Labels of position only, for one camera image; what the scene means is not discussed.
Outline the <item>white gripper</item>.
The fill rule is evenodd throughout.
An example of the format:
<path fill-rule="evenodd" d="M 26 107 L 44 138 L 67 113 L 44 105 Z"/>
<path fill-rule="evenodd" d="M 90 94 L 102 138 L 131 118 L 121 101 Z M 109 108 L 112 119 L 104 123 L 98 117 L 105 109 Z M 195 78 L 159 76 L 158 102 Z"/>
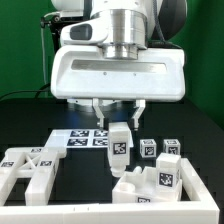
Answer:
<path fill-rule="evenodd" d="M 55 55 L 51 92 L 61 99 L 92 99 L 97 125 L 107 128 L 103 114 L 105 100 L 136 100 L 133 127 L 146 101 L 178 101 L 185 94 L 185 55 L 181 49 L 151 48 L 138 53 L 136 60 L 105 59 L 96 46 L 68 45 Z"/>

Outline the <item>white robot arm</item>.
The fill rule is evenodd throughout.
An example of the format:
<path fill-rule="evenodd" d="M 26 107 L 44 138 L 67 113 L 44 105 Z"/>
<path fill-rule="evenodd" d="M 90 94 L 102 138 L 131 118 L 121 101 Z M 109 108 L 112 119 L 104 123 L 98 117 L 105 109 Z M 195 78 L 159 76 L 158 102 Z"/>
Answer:
<path fill-rule="evenodd" d="M 178 101 L 185 94 L 184 51 L 168 39 L 183 26 L 186 0 L 55 0 L 69 20 L 59 34 L 51 93 L 90 107 L 103 128 L 103 110 L 119 101 Z"/>

